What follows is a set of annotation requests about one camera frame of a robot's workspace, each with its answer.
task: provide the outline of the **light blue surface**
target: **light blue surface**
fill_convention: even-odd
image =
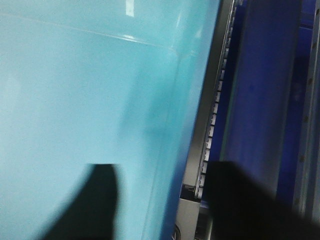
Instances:
[[[1,240],[40,237],[88,163],[118,164],[116,239],[159,237],[218,5],[0,0]]]

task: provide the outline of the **gray metal strip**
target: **gray metal strip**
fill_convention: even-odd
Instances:
[[[320,0],[315,9],[293,208],[320,222]]]

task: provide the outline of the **dark blue surface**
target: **dark blue surface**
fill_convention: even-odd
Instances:
[[[276,195],[278,200],[289,206],[292,205],[294,197],[311,40],[312,30],[300,27]]]
[[[248,2],[222,152],[274,193],[300,12],[299,0]]]

